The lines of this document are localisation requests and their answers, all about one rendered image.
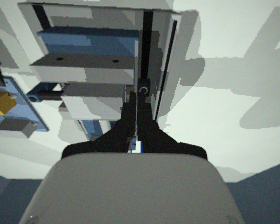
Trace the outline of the yellow rectangular block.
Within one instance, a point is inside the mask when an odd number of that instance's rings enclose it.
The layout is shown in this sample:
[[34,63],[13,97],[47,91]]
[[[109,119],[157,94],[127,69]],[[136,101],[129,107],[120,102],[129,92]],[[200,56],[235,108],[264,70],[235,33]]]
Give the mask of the yellow rectangular block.
[[18,104],[14,98],[10,98],[10,94],[7,91],[0,91],[0,115],[5,115],[16,104]]

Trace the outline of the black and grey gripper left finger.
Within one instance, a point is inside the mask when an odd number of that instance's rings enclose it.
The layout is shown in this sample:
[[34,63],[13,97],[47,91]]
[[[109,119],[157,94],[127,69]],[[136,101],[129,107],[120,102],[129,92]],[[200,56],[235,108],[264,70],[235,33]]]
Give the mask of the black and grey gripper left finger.
[[130,141],[136,135],[136,95],[135,91],[130,91],[129,102],[123,102],[121,119],[112,129],[95,141],[66,146],[61,159],[80,153],[128,153]]

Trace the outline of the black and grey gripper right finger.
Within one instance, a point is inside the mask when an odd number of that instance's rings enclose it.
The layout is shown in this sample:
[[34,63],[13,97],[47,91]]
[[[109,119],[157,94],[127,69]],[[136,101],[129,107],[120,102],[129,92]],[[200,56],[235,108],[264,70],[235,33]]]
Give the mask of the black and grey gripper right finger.
[[151,103],[145,103],[145,92],[138,93],[137,135],[142,140],[144,153],[189,154],[208,160],[204,148],[179,143],[159,128],[152,117]]

